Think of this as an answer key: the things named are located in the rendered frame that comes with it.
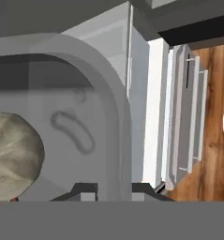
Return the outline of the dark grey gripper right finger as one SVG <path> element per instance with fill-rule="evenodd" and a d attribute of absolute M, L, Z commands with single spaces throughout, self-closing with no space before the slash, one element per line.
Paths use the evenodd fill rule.
<path fill-rule="evenodd" d="M 156 193 L 149 183 L 132 184 L 132 201 L 133 202 L 172 202 L 172 199 Z"/>

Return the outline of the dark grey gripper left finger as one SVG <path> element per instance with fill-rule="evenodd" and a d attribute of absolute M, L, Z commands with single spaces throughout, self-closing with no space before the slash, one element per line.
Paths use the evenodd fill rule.
<path fill-rule="evenodd" d="M 97 202 L 97 183 L 76 183 L 70 192 L 52 199 L 53 202 Z"/>

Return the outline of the grey cupboard front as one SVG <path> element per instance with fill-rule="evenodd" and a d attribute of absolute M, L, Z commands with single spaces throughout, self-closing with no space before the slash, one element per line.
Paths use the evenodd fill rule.
<path fill-rule="evenodd" d="M 173 47 L 167 190 L 192 173 L 199 70 L 200 57 L 187 45 Z"/>

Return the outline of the white cupboard side panel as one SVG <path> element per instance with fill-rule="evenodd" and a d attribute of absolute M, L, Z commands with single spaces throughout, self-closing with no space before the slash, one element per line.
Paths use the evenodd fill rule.
<path fill-rule="evenodd" d="M 150 40 L 142 181 L 156 188 L 161 182 L 163 132 L 169 45 Z"/>

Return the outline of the beige dumpling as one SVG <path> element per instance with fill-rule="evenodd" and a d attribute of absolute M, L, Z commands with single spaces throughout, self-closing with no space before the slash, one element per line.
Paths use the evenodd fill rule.
<path fill-rule="evenodd" d="M 0 112 L 0 202 L 10 202 L 29 189 L 44 158 L 37 131 L 18 114 Z"/>

